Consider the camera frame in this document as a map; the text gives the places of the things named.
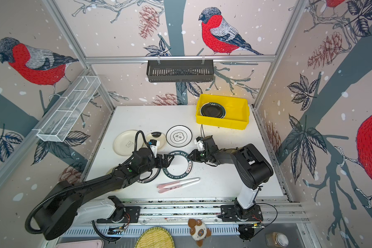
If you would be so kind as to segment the yellow plastic bin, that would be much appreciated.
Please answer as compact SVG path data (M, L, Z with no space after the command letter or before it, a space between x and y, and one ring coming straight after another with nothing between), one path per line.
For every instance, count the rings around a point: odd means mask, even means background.
M211 118L200 115L200 108L209 102L222 105L226 110L224 118ZM250 107L247 99L202 94L196 107L196 122L202 125L244 130L249 123Z

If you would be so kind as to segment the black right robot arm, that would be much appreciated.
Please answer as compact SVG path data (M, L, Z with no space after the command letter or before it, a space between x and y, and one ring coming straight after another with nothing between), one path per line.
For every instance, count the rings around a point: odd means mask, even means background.
M222 205L218 216L224 222L257 221L262 222L261 207L256 197L263 184L274 175L273 168L252 144L238 149L217 149L216 146L204 150L193 150L188 159L209 165L233 164L243 182L234 205Z

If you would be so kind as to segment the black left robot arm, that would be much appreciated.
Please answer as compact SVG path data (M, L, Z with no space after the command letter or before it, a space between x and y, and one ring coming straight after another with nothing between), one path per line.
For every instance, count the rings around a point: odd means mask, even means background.
M126 188L153 168L168 168L173 155L155 154L143 138L146 147L134 148L132 155L111 173L89 181L70 184L58 183L46 198L26 217L25 230L30 234L43 234L53 240L64 234L73 224L77 210L85 203L114 190Z

